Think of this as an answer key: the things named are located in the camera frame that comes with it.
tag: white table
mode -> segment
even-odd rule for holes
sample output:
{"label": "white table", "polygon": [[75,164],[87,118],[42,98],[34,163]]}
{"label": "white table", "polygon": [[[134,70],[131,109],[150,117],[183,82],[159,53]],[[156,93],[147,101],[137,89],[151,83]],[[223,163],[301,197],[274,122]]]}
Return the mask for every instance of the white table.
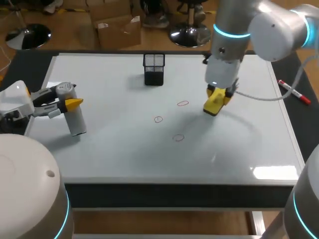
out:
{"label": "white table", "polygon": [[[202,112],[207,99],[206,66],[200,55],[166,55],[164,86],[150,88],[143,85],[141,54],[37,54],[37,62],[43,65],[48,57],[57,56],[49,59],[51,64],[47,65],[44,80],[34,66],[29,84],[33,81],[43,87],[62,81],[77,84],[77,94],[84,98],[81,108],[88,132],[71,137],[64,118],[57,117],[32,119],[25,135],[48,147],[66,186],[79,188],[79,192],[83,185],[87,189],[90,185],[123,184],[161,188],[206,185],[213,189],[216,185],[226,191],[237,186],[252,188],[251,191],[279,190],[292,187],[304,166],[282,101],[258,102],[235,95],[217,117]],[[255,55],[245,56],[239,77],[242,92],[269,98],[280,96],[272,65]],[[182,101],[189,104],[178,107]],[[163,121],[156,123],[159,116]],[[184,139],[176,142],[177,134]],[[99,209],[97,206],[81,210]],[[254,231],[260,235],[265,229],[261,212],[252,212],[252,219]],[[75,235],[75,238],[258,239],[259,236]]]}

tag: wooden floor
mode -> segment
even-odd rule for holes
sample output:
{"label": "wooden floor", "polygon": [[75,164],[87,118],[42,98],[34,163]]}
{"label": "wooden floor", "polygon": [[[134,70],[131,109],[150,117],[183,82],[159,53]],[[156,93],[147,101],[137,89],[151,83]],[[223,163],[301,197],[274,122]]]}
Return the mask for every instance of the wooden floor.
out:
{"label": "wooden floor", "polygon": [[[84,1],[65,0],[64,7],[80,7]],[[292,8],[301,3],[318,5],[318,0],[274,0],[274,2]],[[176,1],[169,1],[170,11],[176,8]],[[216,10],[217,2],[210,0],[204,4],[206,11]],[[94,49],[93,29],[88,13],[67,12],[44,16],[40,12],[24,12],[27,23],[42,23],[52,31],[52,39],[41,49],[78,50]],[[7,48],[4,38],[9,30],[18,27],[17,18],[0,12],[0,46],[10,58],[15,51]],[[172,22],[184,20],[184,16],[172,17]],[[205,24],[212,29],[215,15],[207,15]],[[142,44],[127,48],[128,50],[209,50],[210,45],[199,48],[181,48],[167,37],[167,31],[143,29]],[[301,61],[313,54],[313,51],[299,51]],[[0,69],[7,64],[0,52]],[[311,84],[319,96],[319,68],[315,62],[306,67]],[[271,223],[278,212],[264,212],[266,226]],[[215,235],[248,235],[250,229],[245,212],[76,212],[75,232],[86,234],[215,234]]]}

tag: cardboard box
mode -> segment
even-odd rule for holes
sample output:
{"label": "cardboard box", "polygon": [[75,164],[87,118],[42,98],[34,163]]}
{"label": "cardboard box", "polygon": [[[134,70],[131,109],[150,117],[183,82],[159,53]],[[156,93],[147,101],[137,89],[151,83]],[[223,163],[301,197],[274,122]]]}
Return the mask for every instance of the cardboard box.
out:
{"label": "cardboard box", "polygon": [[129,0],[105,0],[90,7],[96,40],[102,49],[121,49],[141,43],[140,17],[132,17]]}

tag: cable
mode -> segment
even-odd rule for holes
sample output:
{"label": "cable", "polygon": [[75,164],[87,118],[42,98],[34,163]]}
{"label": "cable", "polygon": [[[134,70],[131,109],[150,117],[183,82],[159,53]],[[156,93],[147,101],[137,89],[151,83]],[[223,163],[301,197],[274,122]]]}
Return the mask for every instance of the cable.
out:
{"label": "cable", "polygon": [[302,64],[301,66],[299,67],[299,70],[296,74],[296,77],[295,77],[295,80],[293,82],[293,85],[291,86],[291,88],[281,97],[278,97],[278,98],[270,98],[270,99],[265,99],[265,98],[259,98],[259,97],[255,97],[255,96],[250,96],[248,94],[245,94],[245,93],[242,93],[242,92],[239,92],[239,91],[236,91],[237,94],[241,95],[241,96],[245,96],[245,97],[248,97],[248,98],[251,98],[251,99],[254,99],[254,100],[258,100],[258,101],[279,101],[279,100],[283,100],[285,98],[287,98],[288,96],[291,95],[291,93],[293,92],[293,90],[296,88],[296,86],[298,85],[300,79],[301,79],[301,76],[304,72],[304,67],[311,61],[311,60],[314,60],[316,59],[317,56],[310,56],[308,57]]}
{"label": "cable", "polygon": [[245,97],[248,97],[248,98],[251,98],[251,99],[254,99],[254,100],[258,100],[258,101],[279,101],[279,100],[283,100],[285,98],[287,98],[288,96],[291,95],[291,93],[293,92],[293,90],[297,87],[300,79],[301,79],[301,76],[304,72],[304,68],[305,66],[312,60],[314,59],[317,59],[318,58],[318,62],[319,62],[319,28],[318,28],[318,33],[317,33],[317,39],[315,41],[315,55],[314,56],[310,56],[308,57],[302,64],[301,66],[299,67],[298,69],[298,72],[296,74],[296,77],[295,77],[295,80],[293,82],[293,85],[291,86],[291,88],[281,97],[278,97],[278,98],[270,98],[270,99],[265,99],[265,98],[260,98],[260,97],[255,97],[255,96],[251,96],[251,95],[248,95],[248,94],[245,94],[245,93],[242,93],[242,92],[239,92],[239,91],[236,91],[237,94],[241,95],[241,96],[245,96]]}
{"label": "cable", "polygon": [[[4,22],[11,14],[13,14],[14,11],[12,11],[11,13],[9,13],[7,16],[5,16],[4,18],[0,19],[0,23]],[[0,46],[4,56],[6,57],[6,59],[8,59],[9,63],[3,67],[2,69],[0,69],[0,72],[3,71],[5,68],[7,68],[10,64],[11,64],[11,59],[7,56],[7,54],[5,53],[4,49],[2,46]]]}
{"label": "cable", "polygon": [[0,19],[0,23],[2,23],[4,20],[6,20],[9,16],[11,16],[11,14],[15,13],[14,11],[10,12],[7,16],[5,16],[4,18]]}
{"label": "cable", "polygon": [[315,55],[318,58],[317,66],[319,67],[319,27],[317,29],[317,37],[316,37],[316,40],[315,40]]}
{"label": "cable", "polygon": [[0,48],[1,48],[1,50],[2,50],[2,52],[3,52],[3,54],[4,54],[4,56],[5,56],[5,57],[8,59],[8,61],[9,61],[9,63],[8,63],[5,67],[3,67],[2,69],[0,69],[0,72],[1,72],[1,71],[3,71],[5,68],[7,68],[7,67],[11,64],[11,59],[6,55],[6,53],[5,53],[4,49],[3,49],[3,47],[0,46]]}

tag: black pen holder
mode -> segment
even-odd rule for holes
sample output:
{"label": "black pen holder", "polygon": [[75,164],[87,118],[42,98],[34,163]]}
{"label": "black pen holder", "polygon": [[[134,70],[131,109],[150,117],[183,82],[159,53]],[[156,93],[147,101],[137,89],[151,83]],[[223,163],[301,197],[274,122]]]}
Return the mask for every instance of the black pen holder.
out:
{"label": "black pen holder", "polygon": [[144,54],[143,66],[146,86],[162,86],[164,84],[164,54]]}

